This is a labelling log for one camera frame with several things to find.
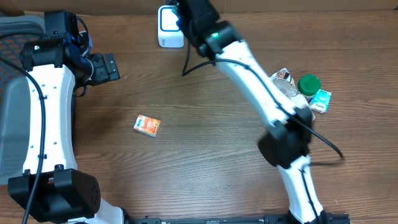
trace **black clamp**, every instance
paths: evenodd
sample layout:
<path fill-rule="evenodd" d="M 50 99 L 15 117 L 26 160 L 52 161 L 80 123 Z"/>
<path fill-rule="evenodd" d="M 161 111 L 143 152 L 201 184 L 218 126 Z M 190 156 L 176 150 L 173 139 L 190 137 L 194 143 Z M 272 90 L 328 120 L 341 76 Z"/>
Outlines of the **black clamp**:
<path fill-rule="evenodd" d="M 113 54 L 91 54 L 89 60 L 93 64 L 95 74 L 84 85 L 96 86 L 120 79 Z"/>
<path fill-rule="evenodd" d="M 311 128 L 311 110 L 296 108 L 295 111 L 295 118 Z M 294 160 L 309 153 L 308 144 L 311 141 L 311 133 L 292 121 L 291 118 L 287 120 L 286 124 L 277 121 L 274 125 L 275 127 L 270 128 L 257 145 L 269 164 L 280 165 L 282 168 L 288 169 Z"/>
<path fill-rule="evenodd" d="M 228 21 L 217 22 L 220 15 L 209 0 L 177 2 L 177 25 L 200 56 L 214 60 L 224 47 L 243 40 Z"/>
<path fill-rule="evenodd" d="M 37 155 L 37 157 L 39 158 L 39 159 L 46 159 L 47 158 L 47 154 L 44 154 L 44 155 Z"/>
<path fill-rule="evenodd" d="M 26 174 L 8 180 L 9 195 L 22 208 L 26 208 L 36 178 L 36 174 Z M 40 223 L 66 223 L 73 218 L 94 218 L 100 209 L 100 186 L 91 175 L 64 169 L 42 172 L 38 180 L 34 206 L 29 214 Z"/>

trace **small orange box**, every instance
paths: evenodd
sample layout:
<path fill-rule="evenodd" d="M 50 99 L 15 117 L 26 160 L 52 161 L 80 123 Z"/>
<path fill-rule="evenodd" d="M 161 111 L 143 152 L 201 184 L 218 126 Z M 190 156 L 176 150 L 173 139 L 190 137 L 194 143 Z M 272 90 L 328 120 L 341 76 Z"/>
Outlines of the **small orange box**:
<path fill-rule="evenodd" d="M 160 121 L 144 115 L 138 115 L 134 129 L 152 137 L 156 137 L 160 127 Z"/>

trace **snack package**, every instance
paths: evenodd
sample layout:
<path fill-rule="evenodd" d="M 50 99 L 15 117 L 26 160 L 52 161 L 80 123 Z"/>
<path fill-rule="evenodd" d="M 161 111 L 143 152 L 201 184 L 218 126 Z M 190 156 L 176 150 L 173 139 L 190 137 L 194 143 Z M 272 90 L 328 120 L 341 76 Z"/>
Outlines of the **snack package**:
<path fill-rule="evenodd" d="M 271 76 L 271 80 L 275 80 L 277 78 L 284 79 L 284 80 L 288 81 L 290 84 L 292 84 L 293 86 L 295 86 L 294 80 L 293 80 L 292 76 L 290 75 L 290 72 L 286 68 L 281 69 L 279 72 L 276 72 Z"/>
<path fill-rule="evenodd" d="M 311 109 L 319 112 L 326 113 L 329 108 L 329 102 L 331 98 L 331 92 L 325 90 L 319 90 L 317 94 L 313 97 L 311 102 Z"/>
<path fill-rule="evenodd" d="M 138 115 L 134 129 L 142 134 L 149 135 L 151 137 L 156 137 L 157 132 L 160 127 L 160 121 L 154 118 L 150 118 L 144 115 Z"/>

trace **wood grain surface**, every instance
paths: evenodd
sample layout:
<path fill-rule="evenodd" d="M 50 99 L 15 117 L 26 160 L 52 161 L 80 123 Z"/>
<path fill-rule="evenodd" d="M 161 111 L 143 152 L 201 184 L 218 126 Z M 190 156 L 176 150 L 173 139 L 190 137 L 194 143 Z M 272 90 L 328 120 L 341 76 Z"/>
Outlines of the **wood grain surface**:
<path fill-rule="evenodd" d="M 315 129 L 346 156 L 313 167 L 325 210 L 352 223 L 398 219 L 398 12 L 224 14 L 264 70 L 312 73 L 333 93 Z M 186 48 L 162 49 L 156 16 L 84 17 L 95 49 L 113 52 L 121 79 L 77 100 L 75 156 L 102 197 L 134 217 L 251 217 L 286 213 L 282 179 L 256 147 L 265 133 L 252 106 L 217 68 L 180 72 Z M 190 66 L 204 61 L 192 52 Z M 162 121 L 156 138 L 133 130 L 138 114 Z M 338 156 L 313 139 L 313 161 Z M 0 223 L 21 209 L 0 187 Z"/>

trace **green bottle cap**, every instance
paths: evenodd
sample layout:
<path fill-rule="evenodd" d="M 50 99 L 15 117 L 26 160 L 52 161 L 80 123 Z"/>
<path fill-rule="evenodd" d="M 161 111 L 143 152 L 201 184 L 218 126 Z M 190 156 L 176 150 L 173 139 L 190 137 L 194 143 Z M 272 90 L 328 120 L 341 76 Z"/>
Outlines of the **green bottle cap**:
<path fill-rule="evenodd" d="M 321 88 L 321 81 L 315 75 L 304 75 L 298 81 L 297 89 L 305 96 L 312 96 Z"/>

